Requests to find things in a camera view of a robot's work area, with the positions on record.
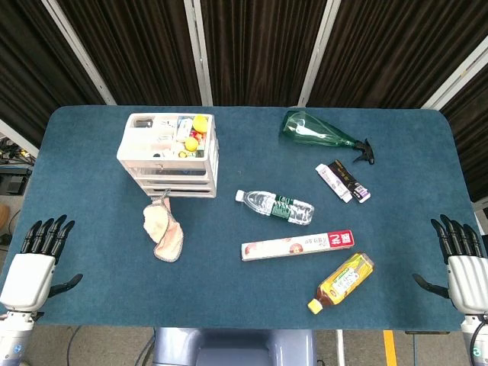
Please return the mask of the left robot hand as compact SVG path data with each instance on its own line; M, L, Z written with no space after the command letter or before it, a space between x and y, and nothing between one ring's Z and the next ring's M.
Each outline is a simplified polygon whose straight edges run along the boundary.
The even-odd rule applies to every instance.
M28 231L8 269L1 292L1 304L10 312L33 313L47 299L74 288L83 278L52 284L66 240L75 225L63 214L57 219L38 220Z

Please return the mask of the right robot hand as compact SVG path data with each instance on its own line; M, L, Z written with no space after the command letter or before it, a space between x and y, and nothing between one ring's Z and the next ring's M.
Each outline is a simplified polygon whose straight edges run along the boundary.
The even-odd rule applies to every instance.
M425 291L452 302L453 306L468 316L487 313L487 246L482 244L477 232L468 224L461 224L442 214L432 219L448 285L442 287L414 274L414 281Z

